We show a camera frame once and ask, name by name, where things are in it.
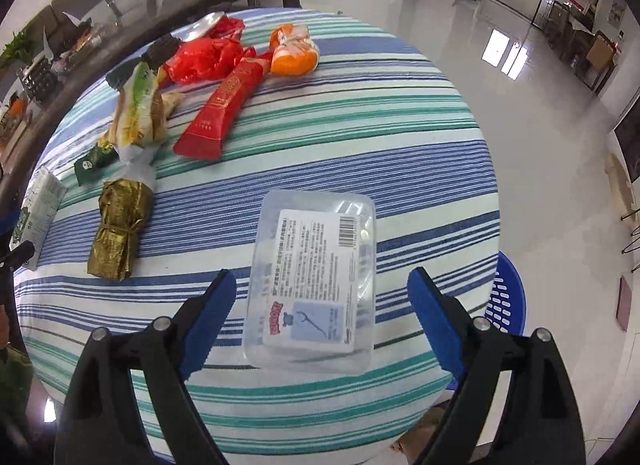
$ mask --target white tile floor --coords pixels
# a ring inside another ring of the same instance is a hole
[[[614,319],[618,280],[631,268],[631,260],[620,254],[628,230],[612,207],[604,172],[605,135],[617,118],[558,60],[537,29],[489,0],[302,4],[341,10],[398,35],[433,60],[464,96],[494,161],[500,249],[525,286],[525,333],[541,325],[552,331],[572,379],[585,438],[596,438],[591,432],[624,341]],[[498,67],[482,60],[495,29],[509,38]],[[524,44],[528,55],[515,80],[501,71],[514,42]],[[500,384],[504,393],[506,385]],[[482,442],[492,439],[499,415],[497,405]],[[403,463],[396,458],[387,454],[376,463]]]

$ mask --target green wrapper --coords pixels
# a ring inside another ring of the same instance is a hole
[[[98,204],[100,227],[91,245],[87,272],[122,281],[138,255],[138,233],[151,215],[153,191],[139,181],[105,182]]]
[[[100,178],[98,169],[107,167],[118,159],[118,153],[106,136],[101,136],[91,150],[74,163],[78,185],[94,183]]]

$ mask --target blue striped fabric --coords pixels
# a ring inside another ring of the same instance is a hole
[[[409,304],[409,271],[425,267],[443,293],[468,311],[484,311],[500,229],[491,159],[452,84],[401,40],[311,10],[238,16],[247,24],[243,41],[258,48],[276,26],[307,23],[321,49],[318,69],[265,80],[215,164],[171,151],[215,84],[183,89],[154,162],[156,204],[140,258],[122,283],[86,273],[100,184],[79,188],[72,164],[106,130],[116,99],[104,81],[94,84],[38,162],[68,190],[38,269],[16,273],[20,323],[38,375],[63,401],[92,330],[140,330],[173,315],[219,269],[230,268],[236,303],[205,368],[187,384],[219,447],[231,463],[362,463],[411,427],[450,380]],[[359,377],[263,371],[244,358],[253,242],[260,204],[273,188],[362,193],[376,204],[375,349],[371,368]],[[137,372],[133,378],[152,448],[170,456],[144,378]]]

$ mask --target product label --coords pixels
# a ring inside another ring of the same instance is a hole
[[[356,217],[281,210],[263,343],[353,351],[359,251]]]

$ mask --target white carton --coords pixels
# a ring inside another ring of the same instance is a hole
[[[40,167],[33,177],[33,184],[27,191],[20,219],[14,228],[12,249],[23,241],[31,241],[35,252],[23,266],[35,270],[38,265],[40,251],[47,237],[47,231],[56,216],[60,202],[65,195],[66,187],[53,176],[49,169]]]

